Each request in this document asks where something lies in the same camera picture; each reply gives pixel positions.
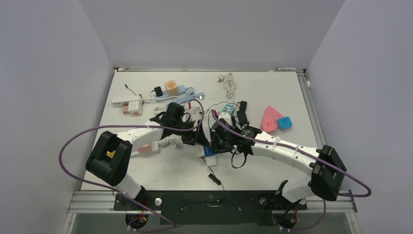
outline gray floor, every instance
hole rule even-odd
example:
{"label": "gray floor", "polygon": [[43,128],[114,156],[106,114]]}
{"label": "gray floor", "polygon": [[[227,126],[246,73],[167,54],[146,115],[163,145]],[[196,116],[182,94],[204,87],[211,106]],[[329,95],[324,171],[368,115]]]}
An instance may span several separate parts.
{"label": "gray floor", "polygon": [[[300,214],[297,227],[304,227],[316,222],[321,214]],[[151,215],[150,221],[143,230],[160,228],[159,218]],[[78,214],[74,223],[72,234],[130,234],[126,232],[124,214]],[[163,234],[239,234],[239,233],[261,233],[273,234],[279,232],[278,226],[258,226],[255,223],[240,225],[181,225],[176,229],[163,231]],[[297,232],[300,234],[349,234],[347,218],[344,213],[327,213],[325,219],[316,227]]]}

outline white wall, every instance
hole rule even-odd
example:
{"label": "white wall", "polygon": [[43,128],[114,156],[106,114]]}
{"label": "white wall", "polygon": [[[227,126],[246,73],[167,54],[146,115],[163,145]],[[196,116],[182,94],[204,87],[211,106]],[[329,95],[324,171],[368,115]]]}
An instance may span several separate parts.
{"label": "white wall", "polygon": [[[73,190],[61,145],[96,126],[113,69],[76,0],[0,3],[0,228],[60,233]],[[64,162],[78,175],[92,134]]]}
{"label": "white wall", "polygon": [[373,190],[356,199],[364,234],[413,233],[412,9],[347,0],[307,70],[327,143]]}
{"label": "white wall", "polygon": [[305,68],[344,0],[79,0],[115,66]]}

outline black strap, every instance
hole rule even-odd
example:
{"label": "black strap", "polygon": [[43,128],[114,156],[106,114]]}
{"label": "black strap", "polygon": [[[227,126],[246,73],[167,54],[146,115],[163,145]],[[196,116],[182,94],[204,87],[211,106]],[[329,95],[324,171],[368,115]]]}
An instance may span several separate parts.
{"label": "black strap", "polygon": [[232,154],[232,157],[231,157],[231,166],[232,166],[232,168],[238,169],[238,168],[243,167],[243,166],[245,165],[245,163],[246,163],[246,155],[244,155],[244,162],[243,162],[243,164],[242,164],[241,166],[239,166],[239,167],[234,167],[234,164],[232,163],[232,161],[234,160],[234,156],[235,156],[235,153],[233,153],[233,154]]}

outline white table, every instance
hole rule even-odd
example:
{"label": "white table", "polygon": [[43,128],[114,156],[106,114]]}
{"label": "white table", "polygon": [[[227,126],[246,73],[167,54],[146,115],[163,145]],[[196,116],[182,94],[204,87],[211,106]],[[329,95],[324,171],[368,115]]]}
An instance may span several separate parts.
{"label": "white table", "polygon": [[[166,103],[144,104],[140,117],[124,115],[120,108],[111,106],[111,99],[133,95],[124,86],[126,83],[137,94],[148,98],[156,86],[164,89],[164,83],[175,80],[178,85],[194,87],[195,92],[204,92],[204,109],[221,101],[229,101],[221,83],[216,82],[218,75],[224,72],[116,72],[109,90],[106,106],[100,125],[143,124],[154,116],[156,106]],[[233,72],[237,83],[235,102],[248,102],[246,115],[250,125],[259,128],[264,110],[272,106],[284,116],[289,116],[293,127],[288,130],[273,132],[272,135],[296,144],[317,147],[316,137],[310,122],[303,93],[297,74],[294,72]],[[225,103],[214,106],[222,110]],[[113,133],[126,129],[101,129],[97,138],[104,131]],[[217,165],[211,167],[226,190],[276,190],[285,180],[294,180],[304,176],[299,170],[262,156],[248,156],[246,164],[239,169],[231,167],[231,154],[216,155]],[[242,155],[234,158],[234,165],[241,165]],[[221,187],[207,176],[210,173],[205,163],[194,155],[193,146],[184,145],[181,150],[173,146],[163,148],[156,155],[140,156],[130,160],[128,174],[147,190],[220,190]],[[86,172],[85,179],[104,183],[93,174]],[[81,190],[107,190],[83,183]]]}

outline pink power strip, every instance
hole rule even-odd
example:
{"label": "pink power strip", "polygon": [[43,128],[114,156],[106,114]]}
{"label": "pink power strip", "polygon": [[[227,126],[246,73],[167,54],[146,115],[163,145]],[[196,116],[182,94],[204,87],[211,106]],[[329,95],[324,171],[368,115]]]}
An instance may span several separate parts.
{"label": "pink power strip", "polygon": [[264,111],[263,120],[261,121],[260,129],[266,133],[271,133],[275,131],[278,127],[277,120],[283,118],[280,112],[272,108],[272,106],[267,106]]}

